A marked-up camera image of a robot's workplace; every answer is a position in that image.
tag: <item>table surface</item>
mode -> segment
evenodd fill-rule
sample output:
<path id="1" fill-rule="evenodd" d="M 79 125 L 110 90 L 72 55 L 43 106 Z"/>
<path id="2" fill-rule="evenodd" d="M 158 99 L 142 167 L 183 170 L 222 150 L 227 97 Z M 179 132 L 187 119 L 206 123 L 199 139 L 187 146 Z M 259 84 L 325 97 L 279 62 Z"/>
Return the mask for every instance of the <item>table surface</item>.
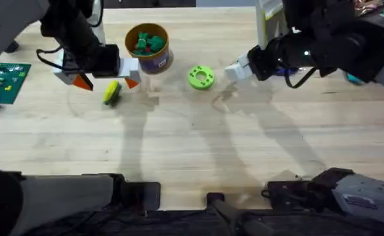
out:
<path id="1" fill-rule="evenodd" d="M 317 74 L 301 88 L 281 77 L 231 84 L 223 69 L 256 42 L 251 7 L 106 10 L 107 43 L 128 56 L 124 37 L 141 22 L 166 28 L 171 67 L 143 75 L 121 104 L 102 105 L 110 79 L 94 92 L 67 86 L 35 56 L 57 44 L 39 24 L 0 62 L 31 63 L 13 106 L 0 110 L 0 168 L 24 174 L 123 173 L 162 184 L 161 208 L 204 207 L 208 191 L 223 191 L 237 207 L 267 207 L 269 180 L 316 176 L 330 167 L 384 180 L 384 87 L 356 87 L 338 71 Z M 188 85 L 195 65 L 214 69 L 211 90 Z M 294 77 L 294 82 L 302 75 Z"/>

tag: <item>cable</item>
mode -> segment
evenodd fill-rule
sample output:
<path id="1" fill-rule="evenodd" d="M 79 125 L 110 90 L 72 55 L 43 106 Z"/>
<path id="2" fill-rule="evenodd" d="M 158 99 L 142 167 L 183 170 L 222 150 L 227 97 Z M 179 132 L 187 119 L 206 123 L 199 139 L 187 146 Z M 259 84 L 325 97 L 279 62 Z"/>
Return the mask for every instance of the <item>cable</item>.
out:
<path id="1" fill-rule="evenodd" d="M 230 231 L 230 228 L 228 226 L 228 222 L 223 218 L 223 216 L 221 216 L 221 214 L 219 214 L 217 209 L 215 209 L 213 207 L 212 207 L 212 209 L 213 209 L 215 215 L 217 216 L 219 223 L 221 223 L 221 225 L 223 225 L 223 228 L 226 232 L 226 235 L 231 236 L 231 231 Z"/>
<path id="2" fill-rule="evenodd" d="M 305 81 L 307 81 L 307 79 L 310 78 L 310 76 L 311 76 L 316 70 L 317 70 L 316 67 L 311 68 L 310 71 L 307 72 L 307 73 L 304 75 L 304 77 L 303 77 L 300 81 L 298 81 L 297 84 L 292 85 L 292 84 L 291 84 L 291 81 L 289 80 L 289 71 L 286 69 L 286 70 L 285 70 L 285 75 L 284 75 L 284 77 L 285 77 L 285 83 L 286 83 L 286 85 L 287 85 L 289 88 L 298 89 L 301 85 L 303 85 L 303 84 L 305 83 Z"/>
<path id="3" fill-rule="evenodd" d="M 69 229 L 67 229 L 67 230 L 65 230 L 65 231 L 63 231 L 63 232 L 61 232 L 61 233 L 58 233 L 58 234 L 55 235 L 55 236 L 63 236 L 63 235 L 65 235 L 65 234 L 68 234 L 69 232 L 71 232 L 71 231 L 73 231 L 73 230 L 75 230 L 75 229 L 81 227 L 83 224 L 85 224 L 87 221 L 89 221 L 95 214 L 96 214 L 96 212 L 91 213 L 91 214 L 90 214 L 88 217 L 86 217 L 84 220 L 80 221 L 80 223 L 78 223 L 78 224 L 76 224 L 76 225 L 70 227 Z"/>
<path id="4" fill-rule="evenodd" d="M 59 46 L 57 49 L 54 49 L 54 50 L 37 49 L 37 50 L 35 51 L 35 53 L 36 53 L 37 57 L 39 58 L 39 60 L 40 60 L 41 62 L 43 62 L 44 64 L 48 65 L 48 66 L 52 66 L 52 67 L 54 67 L 54 68 L 61 69 L 62 71 L 70 71 L 70 72 L 74 72 L 74 71 L 76 71 L 76 72 L 80 72 L 80 73 L 82 73 L 82 70 L 80 70 L 79 68 L 65 68 L 65 67 L 63 67 L 63 66 L 59 66 L 59 65 L 57 65 L 57 64 L 55 64 L 55 63 L 53 63 L 53 62 L 51 62 L 51 61 L 49 61 L 49 60 L 46 60 L 46 59 L 44 59 L 44 58 L 42 58 L 42 57 L 40 56 L 41 53 L 44 53 L 44 54 L 53 54 L 53 53 L 56 53 L 56 52 L 58 52 L 58 51 L 59 51 L 60 49 L 62 49 L 62 48 L 63 48 L 62 46 Z"/>
<path id="5" fill-rule="evenodd" d="M 102 16 L 104 14 L 104 0 L 100 0 L 100 6 L 101 6 L 101 9 L 100 9 L 100 17 L 98 18 L 98 22 L 96 24 L 89 24 L 90 27 L 92 28 L 96 28 L 96 27 L 99 27 L 99 25 L 101 25 Z"/>

